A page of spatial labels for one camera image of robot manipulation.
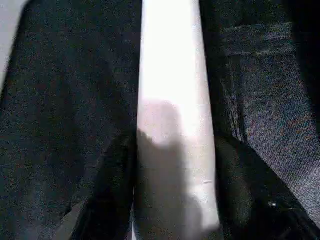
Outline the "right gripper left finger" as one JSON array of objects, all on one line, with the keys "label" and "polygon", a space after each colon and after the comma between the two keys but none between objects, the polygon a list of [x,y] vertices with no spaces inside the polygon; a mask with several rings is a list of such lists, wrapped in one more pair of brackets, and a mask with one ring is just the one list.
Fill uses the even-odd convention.
[{"label": "right gripper left finger", "polygon": [[125,240],[137,175],[137,134],[115,137],[97,160],[91,190],[72,231],[74,240]]}]

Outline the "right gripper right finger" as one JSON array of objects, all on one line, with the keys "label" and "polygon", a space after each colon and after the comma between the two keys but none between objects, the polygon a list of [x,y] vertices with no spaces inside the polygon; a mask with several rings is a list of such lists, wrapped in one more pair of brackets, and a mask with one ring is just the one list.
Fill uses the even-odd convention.
[{"label": "right gripper right finger", "polygon": [[318,240],[320,229],[249,146],[216,137],[217,201],[226,240]]}]

